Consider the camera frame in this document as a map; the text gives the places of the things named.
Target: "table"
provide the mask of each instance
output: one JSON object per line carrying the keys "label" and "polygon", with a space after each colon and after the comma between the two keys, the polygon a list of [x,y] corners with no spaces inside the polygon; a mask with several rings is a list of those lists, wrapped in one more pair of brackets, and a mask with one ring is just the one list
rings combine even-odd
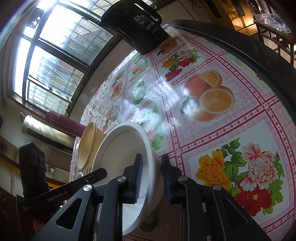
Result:
{"label": "table", "polygon": [[[104,81],[82,115],[108,133],[134,121],[153,150],[197,183],[221,184],[272,240],[295,220],[296,126],[279,97],[241,59],[189,32],[146,55],[132,51]],[[77,170],[77,138],[70,181]],[[181,207],[159,204],[159,225],[124,240],[181,240]]]}

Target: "glass pane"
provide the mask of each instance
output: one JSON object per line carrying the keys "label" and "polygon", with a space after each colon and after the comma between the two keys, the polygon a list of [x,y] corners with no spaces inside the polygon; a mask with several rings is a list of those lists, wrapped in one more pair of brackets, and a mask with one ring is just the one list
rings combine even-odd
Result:
{"label": "glass pane", "polygon": [[89,1],[68,1],[68,0],[60,0],[60,3],[64,3],[67,4],[68,6],[74,7],[80,11],[82,11],[83,13],[93,17],[94,19],[96,19],[97,21],[101,20],[101,17],[98,16],[97,14],[95,14],[94,12],[92,12],[90,9],[93,7],[93,4],[90,3]]}
{"label": "glass pane", "polygon": [[70,99],[83,77],[82,72],[38,46],[33,52],[29,74]]}
{"label": "glass pane", "polygon": [[90,65],[112,35],[81,15],[57,5],[40,37]]}
{"label": "glass pane", "polygon": [[91,10],[96,13],[99,16],[103,16],[104,12],[111,7],[114,3],[118,2],[119,0],[110,0],[110,1],[104,1],[99,0],[95,1],[96,4],[93,5]]}
{"label": "glass pane", "polygon": [[42,110],[54,110],[62,115],[65,114],[68,107],[68,102],[56,97],[30,81],[28,81],[26,100]]}
{"label": "glass pane", "polygon": [[16,66],[14,69],[14,80],[12,82],[12,90],[20,97],[22,97],[22,83],[24,80],[25,65],[30,45],[30,41],[24,38],[20,38],[19,45],[17,47]]}
{"label": "glass pane", "polygon": [[143,2],[147,3],[148,5],[151,5],[153,2],[150,0],[143,0]]}
{"label": "glass pane", "polygon": [[37,7],[32,11],[31,16],[23,30],[23,34],[29,38],[33,38],[38,28],[39,21],[44,14],[55,2],[55,0],[41,0]]}

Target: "orange slice print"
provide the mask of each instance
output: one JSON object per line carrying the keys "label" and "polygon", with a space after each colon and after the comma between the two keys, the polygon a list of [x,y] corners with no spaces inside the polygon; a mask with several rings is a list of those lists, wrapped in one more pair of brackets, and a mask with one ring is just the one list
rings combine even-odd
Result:
{"label": "orange slice print", "polygon": [[200,97],[200,105],[207,112],[220,115],[229,111],[234,105],[234,94],[225,86],[209,88]]}
{"label": "orange slice print", "polygon": [[221,75],[215,70],[208,70],[198,75],[199,78],[207,82],[213,88],[218,88],[222,84]]}

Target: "tablecloth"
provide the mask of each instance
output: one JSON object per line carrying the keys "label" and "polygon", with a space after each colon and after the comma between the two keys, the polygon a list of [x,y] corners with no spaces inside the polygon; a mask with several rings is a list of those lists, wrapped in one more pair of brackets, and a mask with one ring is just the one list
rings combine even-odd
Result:
{"label": "tablecloth", "polygon": [[[107,134],[119,123],[139,123],[158,156],[168,153],[199,184],[221,184],[272,240],[281,240],[295,220],[296,127],[288,111],[265,76],[239,56],[164,29],[170,39],[146,55],[132,51],[108,76],[81,124],[95,121]],[[79,171],[78,143],[70,181]],[[181,240],[181,207],[164,197],[159,205],[156,228],[124,240]]]}

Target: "wire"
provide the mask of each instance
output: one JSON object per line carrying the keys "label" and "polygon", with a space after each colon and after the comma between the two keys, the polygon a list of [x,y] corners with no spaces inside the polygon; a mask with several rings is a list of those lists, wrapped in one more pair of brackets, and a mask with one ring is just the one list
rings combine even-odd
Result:
{"label": "wire", "polygon": [[[190,14],[190,12],[187,10],[187,8],[185,8],[185,6],[184,6],[179,0],[177,0],[177,1],[183,6],[183,8],[187,11],[187,13],[188,13],[188,14],[192,17],[192,19],[195,21],[194,17]],[[205,14],[205,15],[207,16],[207,18],[209,19],[209,21],[210,21],[211,23],[213,23],[213,22],[211,21],[211,19],[209,18],[209,16],[207,15],[207,13],[205,12],[204,8],[203,8],[203,7],[197,2],[197,0],[188,0],[188,1],[191,1],[192,10],[193,10],[197,15],[204,15],[204,14]],[[201,9],[202,13],[197,13],[197,12],[195,11],[194,7]]]}
{"label": "wire", "polygon": [[[206,15],[207,16],[207,18],[209,19],[209,21],[211,22],[211,23],[213,23],[212,21],[211,21],[211,19],[210,19],[210,17],[207,15],[207,13],[205,12],[205,9],[197,2],[197,0],[189,0],[189,1],[191,1],[191,5],[192,5],[192,9],[193,9],[193,11],[197,14],[197,15]],[[197,13],[195,10],[194,10],[194,7],[193,6],[195,6],[196,8],[199,8],[199,9],[201,9],[201,11],[202,11],[202,13],[200,14],[200,13]]]}
{"label": "wire", "polygon": [[189,15],[192,17],[192,19],[195,21],[194,17],[190,14],[190,12],[188,12],[187,8],[184,7],[184,5],[178,0],[178,2],[183,6],[183,8],[187,11],[187,13],[189,13]]}

